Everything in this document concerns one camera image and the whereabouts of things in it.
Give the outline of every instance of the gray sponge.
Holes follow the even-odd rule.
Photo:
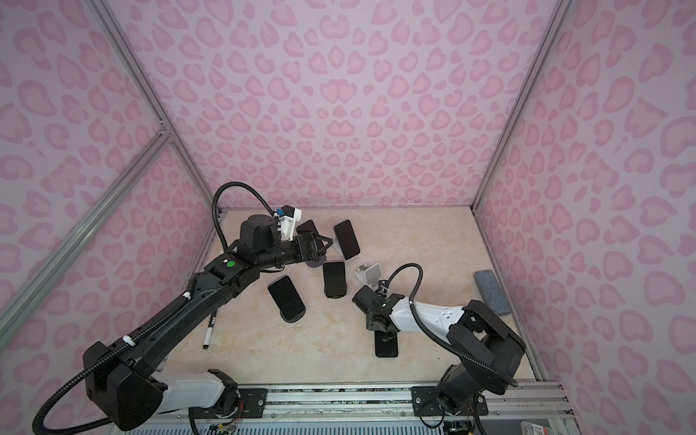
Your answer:
[[[507,296],[505,296],[505,292],[492,270],[474,272],[474,281],[483,297],[483,302],[495,314],[504,316],[512,313],[510,302],[507,300]]]

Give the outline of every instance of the pink wall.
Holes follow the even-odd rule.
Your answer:
[[[0,313],[156,129],[80,0],[0,6]]]
[[[696,432],[696,3],[583,1],[482,220],[585,434]]]
[[[213,190],[468,205],[555,0],[110,4]]]
[[[27,433],[39,406],[111,344],[181,292],[209,228],[207,207],[166,148],[39,310],[0,355],[0,432]],[[50,427],[103,418],[78,385]]]

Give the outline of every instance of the beige marble floor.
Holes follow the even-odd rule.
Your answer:
[[[239,225],[254,213],[225,215],[228,241],[239,237]],[[400,265],[417,262],[425,275],[416,300],[454,306],[480,299],[473,272],[492,267],[468,208],[309,209],[303,212],[303,221],[308,219],[327,237],[334,237],[335,224],[351,220],[362,252],[346,263],[347,296],[327,299],[322,268],[292,264],[282,274],[292,279],[307,312],[288,324],[267,290],[282,274],[262,274],[219,309],[210,348],[201,348],[206,320],[170,353],[166,374],[217,368],[239,383],[436,381],[458,363],[421,333],[399,333],[398,358],[375,357],[374,333],[365,329],[365,315],[351,298],[361,287],[353,273],[360,264],[378,262],[389,276]],[[220,249],[216,240],[209,259]],[[333,248],[328,258],[340,259]],[[404,270],[390,291],[408,295],[416,276],[415,269]],[[511,316],[504,320],[515,328]],[[534,378],[526,356],[515,377]]]

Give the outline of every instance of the black phone screen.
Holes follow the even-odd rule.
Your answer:
[[[315,234],[319,234],[319,231],[317,231],[317,226],[314,224],[314,221],[312,219],[298,225],[296,231],[297,234],[301,232],[313,232]]]
[[[288,275],[270,283],[268,292],[273,297],[278,308],[280,308],[280,316],[283,320],[292,323],[297,322],[304,316],[304,303]]]
[[[324,268],[324,294],[327,298],[338,299],[346,295],[346,266],[343,261],[330,261]]]
[[[399,356],[398,337],[390,332],[375,331],[374,354],[377,358],[396,358]]]
[[[344,259],[348,260],[360,253],[360,246],[358,245],[358,240],[355,238],[353,225],[350,221],[339,223],[333,227],[333,231],[336,234],[336,239],[338,239],[338,244],[343,252]]]

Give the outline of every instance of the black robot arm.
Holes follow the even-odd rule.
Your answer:
[[[162,402],[165,386],[150,375],[184,337],[213,311],[239,296],[262,270],[317,260],[332,243],[332,239],[311,232],[281,240],[274,217],[250,216],[242,223],[239,241],[192,277],[181,296],[110,346],[97,342],[88,348],[83,355],[85,370],[42,406],[34,418],[33,431],[68,435],[108,422],[121,430],[138,427]],[[107,418],[69,429],[46,428],[48,411],[82,379],[87,396]]]

